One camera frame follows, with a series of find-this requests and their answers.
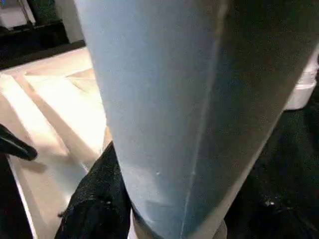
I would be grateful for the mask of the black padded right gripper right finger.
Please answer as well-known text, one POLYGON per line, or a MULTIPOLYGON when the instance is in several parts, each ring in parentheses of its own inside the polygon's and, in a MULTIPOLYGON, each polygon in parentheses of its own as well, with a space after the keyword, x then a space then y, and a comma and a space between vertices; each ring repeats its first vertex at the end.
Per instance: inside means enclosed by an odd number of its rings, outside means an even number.
POLYGON ((229 239, 317 239, 319 173, 255 165, 225 217, 229 239))

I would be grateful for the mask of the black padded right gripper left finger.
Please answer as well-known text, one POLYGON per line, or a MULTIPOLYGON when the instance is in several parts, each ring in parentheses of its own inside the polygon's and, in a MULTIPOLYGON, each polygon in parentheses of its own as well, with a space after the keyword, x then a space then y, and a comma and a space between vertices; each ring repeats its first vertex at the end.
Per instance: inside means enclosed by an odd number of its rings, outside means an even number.
POLYGON ((126 239, 131 201, 110 142, 59 215, 57 239, 126 239))

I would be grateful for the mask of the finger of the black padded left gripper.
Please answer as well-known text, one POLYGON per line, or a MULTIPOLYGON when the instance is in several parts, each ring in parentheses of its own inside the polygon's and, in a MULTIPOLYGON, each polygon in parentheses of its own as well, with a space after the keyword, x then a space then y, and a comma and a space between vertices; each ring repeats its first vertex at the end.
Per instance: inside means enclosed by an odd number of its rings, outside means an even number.
POLYGON ((0 125, 0 152, 32 161, 38 156, 36 149, 17 138, 7 127, 0 125))

